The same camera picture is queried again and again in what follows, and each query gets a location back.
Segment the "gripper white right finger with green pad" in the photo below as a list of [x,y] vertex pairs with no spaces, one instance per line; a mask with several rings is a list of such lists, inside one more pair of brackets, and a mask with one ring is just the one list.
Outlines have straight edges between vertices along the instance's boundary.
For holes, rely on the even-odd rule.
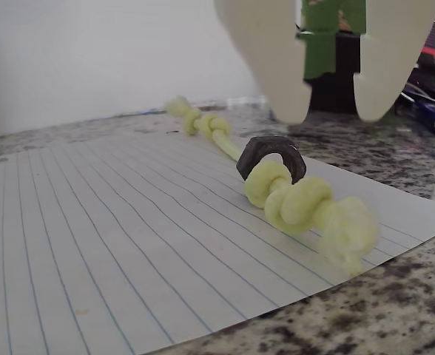
[[435,20],[435,0],[372,0],[365,10],[354,99],[361,120],[375,122],[392,107],[418,60]]

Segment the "gripper white left finger with green pad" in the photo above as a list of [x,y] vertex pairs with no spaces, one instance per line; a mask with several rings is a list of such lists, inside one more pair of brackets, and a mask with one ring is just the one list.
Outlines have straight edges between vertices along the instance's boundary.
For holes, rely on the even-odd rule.
[[311,87],[303,79],[306,45],[296,36],[296,2],[225,0],[214,6],[276,119],[304,122]]

